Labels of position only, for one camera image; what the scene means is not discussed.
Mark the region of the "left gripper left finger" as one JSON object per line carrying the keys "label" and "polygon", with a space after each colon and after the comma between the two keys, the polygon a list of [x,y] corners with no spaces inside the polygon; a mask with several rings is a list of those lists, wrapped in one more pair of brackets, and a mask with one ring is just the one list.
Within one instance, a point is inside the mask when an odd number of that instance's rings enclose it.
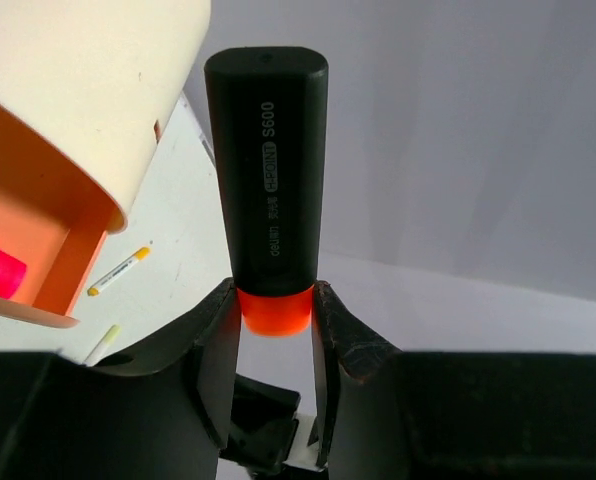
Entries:
{"label": "left gripper left finger", "polygon": [[229,436],[234,284],[93,367],[0,352],[0,479],[211,479]]}

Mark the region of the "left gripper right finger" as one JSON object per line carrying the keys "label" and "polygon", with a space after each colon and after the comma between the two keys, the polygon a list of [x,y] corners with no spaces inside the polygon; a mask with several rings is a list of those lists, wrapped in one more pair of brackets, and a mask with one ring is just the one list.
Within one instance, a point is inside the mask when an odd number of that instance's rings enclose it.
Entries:
{"label": "left gripper right finger", "polygon": [[596,479],[596,354],[403,351],[313,290],[332,479]]}

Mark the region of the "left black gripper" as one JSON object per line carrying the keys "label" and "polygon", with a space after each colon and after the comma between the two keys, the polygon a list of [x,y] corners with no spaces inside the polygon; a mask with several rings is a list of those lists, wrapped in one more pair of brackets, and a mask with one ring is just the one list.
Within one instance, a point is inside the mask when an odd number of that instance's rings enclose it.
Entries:
{"label": "left black gripper", "polygon": [[227,447],[219,458],[251,479],[321,479],[316,419],[298,412],[300,394],[237,375]]}

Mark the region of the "orange highlighter black body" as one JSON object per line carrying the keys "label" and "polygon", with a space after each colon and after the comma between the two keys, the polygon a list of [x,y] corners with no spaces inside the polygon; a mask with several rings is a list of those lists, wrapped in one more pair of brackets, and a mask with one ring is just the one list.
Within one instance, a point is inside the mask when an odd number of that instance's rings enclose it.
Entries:
{"label": "orange highlighter black body", "polygon": [[311,322],[328,74],[322,54],[299,46],[230,48],[204,66],[232,276],[257,335]]}

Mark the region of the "white pen pale cap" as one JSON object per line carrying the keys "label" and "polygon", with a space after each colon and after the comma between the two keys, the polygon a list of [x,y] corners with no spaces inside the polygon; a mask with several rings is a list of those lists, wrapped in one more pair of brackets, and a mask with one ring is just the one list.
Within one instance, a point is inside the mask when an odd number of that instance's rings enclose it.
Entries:
{"label": "white pen pale cap", "polygon": [[83,364],[87,367],[93,367],[97,365],[102,359],[104,359],[111,345],[117,338],[120,330],[121,327],[119,325],[111,326],[110,329],[105,333],[105,335],[98,341],[98,343],[89,353],[89,355],[85,358]]}

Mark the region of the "white pen yellow cap upper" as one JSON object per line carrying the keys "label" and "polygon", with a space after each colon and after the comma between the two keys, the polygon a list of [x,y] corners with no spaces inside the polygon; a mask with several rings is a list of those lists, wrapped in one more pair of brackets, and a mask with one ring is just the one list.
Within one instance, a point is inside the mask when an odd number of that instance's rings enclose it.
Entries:
{"label": "white pen yellow cap upper", "polygon": [[117,281],[122,275],[129,271],[137,263],[143,261],[151,252],[147,246],[141,247],[135,251],[131,256],[123,260],[112,270],[98,279],[93,285],[87,289],[89,297],[98,296],[102,291],[108,288],[111,284]]}

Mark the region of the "cream cylindrical drawer organizer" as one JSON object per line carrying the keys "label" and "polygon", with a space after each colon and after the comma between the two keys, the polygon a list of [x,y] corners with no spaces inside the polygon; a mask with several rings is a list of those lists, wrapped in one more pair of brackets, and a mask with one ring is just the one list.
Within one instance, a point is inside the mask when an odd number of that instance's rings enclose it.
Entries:
{"label": "cream cylindrical drawer organizer", "polygon": [[123,230],[208,30],[207,1],[0,1],[0,106],[87,174]]}

